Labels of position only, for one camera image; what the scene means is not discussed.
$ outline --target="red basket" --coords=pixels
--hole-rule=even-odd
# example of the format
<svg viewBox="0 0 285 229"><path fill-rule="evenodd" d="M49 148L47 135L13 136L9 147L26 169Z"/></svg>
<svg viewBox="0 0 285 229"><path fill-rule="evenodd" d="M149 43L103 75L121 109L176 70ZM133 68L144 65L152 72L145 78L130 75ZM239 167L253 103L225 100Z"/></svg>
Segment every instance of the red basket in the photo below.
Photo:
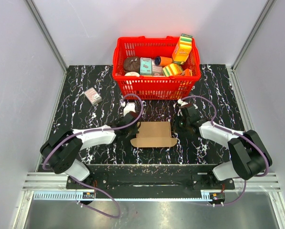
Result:
<svg viewBox="0 0 285 229"><path fill-rule="evenodd" d="M186 97L201 77L200 58L192 40L192 51L182 68L190 68L192 76L124 76L123 62L129 56L155 59L156 56L171 57L179 37L145 38L120 37L113 58L113 78L122 94L133 93L142 99L180 99Z"/></svg>

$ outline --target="white wall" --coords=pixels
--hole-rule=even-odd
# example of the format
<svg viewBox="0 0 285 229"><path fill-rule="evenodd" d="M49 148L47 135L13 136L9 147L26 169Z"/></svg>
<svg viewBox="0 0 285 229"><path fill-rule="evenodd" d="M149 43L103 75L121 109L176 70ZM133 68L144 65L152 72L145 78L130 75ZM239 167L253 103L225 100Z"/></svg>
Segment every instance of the white wall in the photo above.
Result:
<svg viewBox="0 0 285 229"><path fill-rule="evenodd" d="M23 0L0 0L0 229L34 171L63 72Z"/></svg>
<svg viewBox="0 0 285 229"><path fill-rule="evenodd" d="M285 198L285 0L276 1L236 72Z"/></svg>
<svg viewBox="0 0 285 229"><path fill-rule="evenodd" d="M191 34L201 63L231 65L266 0L34 0L68 65L111 64L122 36Z"/></svg>

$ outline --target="metal floor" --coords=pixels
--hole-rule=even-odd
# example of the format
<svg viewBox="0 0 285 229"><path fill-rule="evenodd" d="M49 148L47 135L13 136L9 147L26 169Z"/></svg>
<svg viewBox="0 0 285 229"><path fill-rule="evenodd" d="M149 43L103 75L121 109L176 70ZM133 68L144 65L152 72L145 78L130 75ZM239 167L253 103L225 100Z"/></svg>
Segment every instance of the metal floor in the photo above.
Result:
<svg viewBox="0 0 285 229"><path fill-rule="evenodd" d="M227 193L227 202L235 193ZM91 203L115 213L109 201ZM245 193L236 204L212 208L192 202L121 202L121 219L110 219L75 202L34 200L26 229L276 229L279 228L266 193Z"/></svg>

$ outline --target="open cardboard box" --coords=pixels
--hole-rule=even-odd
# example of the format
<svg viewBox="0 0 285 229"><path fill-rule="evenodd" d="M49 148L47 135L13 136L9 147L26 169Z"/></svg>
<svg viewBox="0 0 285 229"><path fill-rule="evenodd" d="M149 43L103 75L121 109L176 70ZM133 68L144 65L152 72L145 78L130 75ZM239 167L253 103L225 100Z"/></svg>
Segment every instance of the open cardboard box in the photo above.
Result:
<svg viewBox="0 0 285 229"><path fill-rule="evenodd" d="M171 137L170 122L141 122L136 138L131 144L137 148L172 147L176 138Z"/></svg>

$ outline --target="black marble table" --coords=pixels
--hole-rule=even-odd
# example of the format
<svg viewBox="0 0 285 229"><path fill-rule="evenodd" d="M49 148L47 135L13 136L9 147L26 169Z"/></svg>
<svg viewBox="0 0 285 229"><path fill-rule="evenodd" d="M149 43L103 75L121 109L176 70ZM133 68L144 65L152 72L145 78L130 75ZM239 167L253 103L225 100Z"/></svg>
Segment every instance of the black marble table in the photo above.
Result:
<svg viewBox="0 0 285 229"><path fill-rule="evenodd" d="M203 64L201 79L190 94L203 96L217 108L215 122L228 128L244 130L232 85L225 65ZM94 87L103 101L92 106L84 92ZM51 128L60 126L85 129L111 123L122 115L122 95L112 78L111 65L70 66ZM200 99L191 102L200 115L211 118L212 108ZM173 121L176 101L145 100L141 121ZM82 150L78 159L86 164L218 164L229 160L223 146L191 134L173 133L177 145L171 148L135 148L128 141L94 146Z"/></svg>

